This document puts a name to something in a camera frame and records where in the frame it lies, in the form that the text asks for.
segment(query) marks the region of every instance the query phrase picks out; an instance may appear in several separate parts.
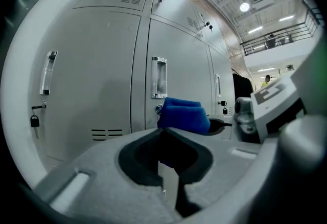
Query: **brick wall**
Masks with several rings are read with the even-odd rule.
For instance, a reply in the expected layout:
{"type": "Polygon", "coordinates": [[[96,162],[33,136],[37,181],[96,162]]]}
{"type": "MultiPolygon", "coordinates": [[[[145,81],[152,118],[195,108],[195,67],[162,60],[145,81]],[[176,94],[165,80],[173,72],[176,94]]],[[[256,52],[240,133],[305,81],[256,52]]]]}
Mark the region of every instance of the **brick wall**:
{"type": "Polygon", "coordinates": [[[230,27],[228,22],[225,20],[225,18],[222,17],[219,11],[207,0],[190,1],[200,6],[202,9],[204,9],[212,17],[215,18],[223,37],[223,41],[221,41],[221,46],[225,48],[228,52],[232,69],[235,70],[241,76],[250,79],[252,85],[254,86],[254,81],[252,80],[252,77],[245,66],[244,57],[242,55],[238,37],[230,27]]]}

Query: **railing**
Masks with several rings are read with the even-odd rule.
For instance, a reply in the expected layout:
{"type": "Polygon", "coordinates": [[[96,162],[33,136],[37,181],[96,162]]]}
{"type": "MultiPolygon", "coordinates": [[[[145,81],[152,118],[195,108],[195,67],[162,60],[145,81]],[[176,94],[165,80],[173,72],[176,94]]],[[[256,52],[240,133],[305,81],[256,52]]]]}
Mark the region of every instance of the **railing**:
{"type": "Polygon", "coordinates": [[[306,19],[303,23],[275,30],[263,36],[241,43],[240,45],[243,46],[245,56],[290,44],[302,39],[311,38],[318,25],[320,25],[320,22],[316,14],[313,12],[313,9],[310,9],[305,1],[302,1],[302,3],[307,8],[306,19]]]}
{"type": "Polygon", "coordinates": [[[315,8],[312,8],[312,14],[314,14],[314,16],[316,17],[317,21],[322,25],[322,26],[325,26],[325,21],[322,17],[322,14],[320,13],[320,10],[319,8],[315,7],[315,8]]]}

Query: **locker handle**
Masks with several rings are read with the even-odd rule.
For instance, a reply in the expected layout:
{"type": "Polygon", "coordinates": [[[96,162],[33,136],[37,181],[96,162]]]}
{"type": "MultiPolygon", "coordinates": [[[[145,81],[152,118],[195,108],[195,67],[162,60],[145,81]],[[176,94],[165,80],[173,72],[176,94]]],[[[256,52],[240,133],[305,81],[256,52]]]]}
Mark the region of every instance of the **locker handle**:
{"type": "Polygon", "coordinates": [[[216,91],[217,91],[217,97],[221,97],[221,88],[220,88],[220,76],[218,74],[215,74],[216,77],[216,91]]]}
{"type": "Polygon", "coordinates": [[[46,55],[40,83],[41,95],[49,95],[50,93],[51,76],[57,53],[58,51],[50,51],[46,55]]]}
{"type": "Polygon", "coordinates": [[[151,98],[164,99],[167,97],[167,60],[152,57],[151,65],[151,98]]]}

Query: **blue towel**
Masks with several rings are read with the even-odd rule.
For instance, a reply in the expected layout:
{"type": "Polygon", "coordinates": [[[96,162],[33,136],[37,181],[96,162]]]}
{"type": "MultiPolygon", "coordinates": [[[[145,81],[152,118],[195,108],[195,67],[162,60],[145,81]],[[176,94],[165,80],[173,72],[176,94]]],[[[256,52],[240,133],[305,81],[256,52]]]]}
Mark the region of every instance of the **blue towel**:
{"type": "Polygon", "coordinates": [[[208,133],[210,120],[200,102],[166,98],[158,127],[174,127],[196,133],[208,133]]]}

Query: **gray foam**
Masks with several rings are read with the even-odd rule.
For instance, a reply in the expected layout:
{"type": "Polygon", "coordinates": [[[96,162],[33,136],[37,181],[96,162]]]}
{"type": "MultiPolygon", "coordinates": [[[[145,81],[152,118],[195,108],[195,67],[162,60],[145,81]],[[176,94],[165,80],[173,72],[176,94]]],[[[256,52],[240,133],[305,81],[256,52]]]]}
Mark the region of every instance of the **gray foam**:
{"type": "MultiPolygon", "coordinates": [[[[137,185],[118,165],[118,154],[128,143],[155,129],[136,132],[101,142],[75,160],[53,170],[35,189],[45,202],[51,200],[76,174],[90,174],[90,180],[69,208],[67,215],[75,218],[120,223],[169,223],[181,220],[170,207],[161,187],[137,185]]],[[[253,160],[235,156],[233,149],[258,153],[261,145],[230,140],[231,130],[215,136],[201,136],[180,129],[174,132],[208,148],[214,162],[206,176],[185,186],[188,199],[206,208],[231,190],[242,178],[253,160]]]]}
{"type": "Polygon", "coordinates": [[[204,178],[185,186],[188,199],[204,208],[212,205],[232,189],[253,162],[252,159],[245,159],[231,152],[238,149],[257,154],[261,148],[260,144],[222,140],[217,136],[200,136],[176,128],[171,130],[205,146],[214,156],[213,165],[204,178]]]}
{"type": "Polygon", "coordinates": [[[180,215],[165,202],[161,187],[132,182],[118,165],[119,151],[126,144],[155,129],[136,132],[101,142],[78,158],[53,170],[34,190],[50,202],[76,170],[91,175],[89,183],[74,201],[67,215],[120,223],[169,223],[180,215]]]}

